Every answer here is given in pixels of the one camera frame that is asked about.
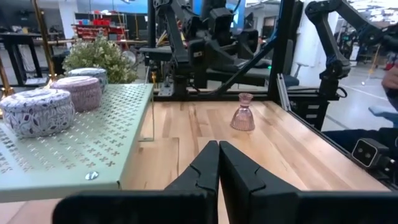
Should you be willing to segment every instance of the purple floral tin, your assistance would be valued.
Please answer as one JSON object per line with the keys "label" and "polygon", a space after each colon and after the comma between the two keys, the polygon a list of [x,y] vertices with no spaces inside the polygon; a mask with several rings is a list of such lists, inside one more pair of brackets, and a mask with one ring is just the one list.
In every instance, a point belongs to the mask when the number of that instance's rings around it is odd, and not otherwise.
{"label": "purple floral tin", "polygon": [[8,96],[0,102],[5,124],[18,136],[44,137],[71,126],[75,107],[65,90],[36,89]]}
{"label": "purple floral tin", "polygon": [[51,88],[67,90],[77,112],[90,111],[101,104],[101,85],[97,78],[89,76],[61,78]]}
{"label": "purple floral tin", "polygon": [[99,79],[101,90],[104,93],[108,85],[108,76],[103,68],[77,68],[68,72],[69,77],[75,76],[91,76]]}

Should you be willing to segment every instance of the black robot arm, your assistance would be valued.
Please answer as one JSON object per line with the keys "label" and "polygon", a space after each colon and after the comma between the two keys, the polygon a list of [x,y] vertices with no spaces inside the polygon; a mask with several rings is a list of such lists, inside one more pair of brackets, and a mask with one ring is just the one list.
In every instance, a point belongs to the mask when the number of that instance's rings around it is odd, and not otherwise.
{"label": "black robot arm", "polygon": [[337,12],[358,33],[362,45],[382,44],[389,50],[398,50],[398,40],[394,38],[395,26],[379,29],[366,20],[346,0],[329,0],[310,2],[305,8],[305,14],[317,29],[322,47],[326,54],[326,70],[320,74],[320,93],[333,95],[338,86],[338,80],[348,76],[351,69],[349,60],[339,51],[336,40],[328,23],[328,15]]}
{"label": "black robot arm", "polygon": [[199,16],[193,13],[189,4],[182,3],[179,0],[154,0],[154,8],[157,16],[167,26],[167,35],[174,57],[186,58],[187,51],[183,45],[177,19],[183,23],[184,37],[189,40],[196,36],[196,30],[201,27]]}

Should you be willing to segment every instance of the green plant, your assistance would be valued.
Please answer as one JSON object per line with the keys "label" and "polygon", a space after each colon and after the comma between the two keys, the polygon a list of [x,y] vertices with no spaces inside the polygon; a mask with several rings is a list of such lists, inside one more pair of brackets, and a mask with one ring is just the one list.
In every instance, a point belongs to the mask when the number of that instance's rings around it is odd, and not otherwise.
{"label": "green plant", "polygon": [[98,36],[94,41],[78,40],[63,61],[66,72],[76,68],[106,69],[110,83],[132,83],[137,78],[130,60],[118,45]]}

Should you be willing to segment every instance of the wooden table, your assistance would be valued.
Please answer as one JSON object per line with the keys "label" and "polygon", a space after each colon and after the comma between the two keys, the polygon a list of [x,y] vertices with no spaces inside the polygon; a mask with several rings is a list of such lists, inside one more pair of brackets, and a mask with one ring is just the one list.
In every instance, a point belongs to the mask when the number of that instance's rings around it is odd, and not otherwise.
{"label": "wooden table", "polygon": [[[302,190],[388,190],[300,121],[270,102],[254,102],[256,129],[229,126],[238,102],[155,104],[155,142],[133,158],[130,189],[163,189],[209,140],[227,140],[265,169]],[[151,133],[148,111],[142,134]],[[0,224],[47,224],[59,199],[0,204]],[[228,223],[223,196],[220,223]]]}

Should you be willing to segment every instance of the green perforated shelf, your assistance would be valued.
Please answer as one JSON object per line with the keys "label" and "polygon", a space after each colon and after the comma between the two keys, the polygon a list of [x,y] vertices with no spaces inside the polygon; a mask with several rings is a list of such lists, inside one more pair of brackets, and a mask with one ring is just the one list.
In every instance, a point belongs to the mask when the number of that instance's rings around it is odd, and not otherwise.
{"label": "green perforated shelf", "polygon": [[153,85],[108,85],[101,107],[78,113],[53,136],[18,139],[0,122],[0,202],[119,189],[136,148]]}

